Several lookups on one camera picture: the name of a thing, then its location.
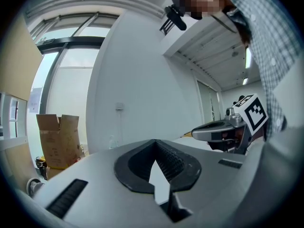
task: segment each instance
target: ceiling light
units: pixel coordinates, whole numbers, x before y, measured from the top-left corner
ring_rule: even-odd
[[[249,50],[249,48],[246,48],[246,64],[245,64],[245,68],[250,68],[251,66],[251,52]]]
[[[248,78],[244,78],[243,85],[247,84]]]

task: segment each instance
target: black slot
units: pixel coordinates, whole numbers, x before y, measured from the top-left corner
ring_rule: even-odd
[[[233,168],[236,168],[236,169],[240,169],[241,166],[242,166],[242,163],[229,161],[229,160],[220,160],[219,164],[230,166],[230,167],[233,167]]]
[[[88,182],[85,180],[75,179],[72,181],[49,207],[47,207],[47,211],[62,219],[87,184]]]

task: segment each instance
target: checkered shirt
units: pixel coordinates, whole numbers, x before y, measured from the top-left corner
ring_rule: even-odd
[[[269,120],[266,138],[282,129],[284,114],[273,90],[293,66],[303,39],[297,26],[279,0],[231,0],[237,9],[227,15],[251,32],[250,51],[258,64],[266,94]]]

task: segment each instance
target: white wall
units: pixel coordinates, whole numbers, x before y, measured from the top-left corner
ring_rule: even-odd
[[[86,141],[86,96],[92,69],[59,68],[47,100],[47,114],[79,116],[80,144]]]
[[[161,55],[159,28],[159,20],[127,11],[107,35],[87,96],[90,153],[107,149],[111,135],[118,140],[118,102],[124,103],[122,144],[174,140],[201,124],[196,80],[190,68]]]
[[[249,85],[243,85],[241,87],[222,92],[224,110],[231,107],[234,101],[238,101],[238,98],[241,95],[246,96],[254,93],[258,94],[264,108],[266,109],[266,96],[261,81],[258,81]]]

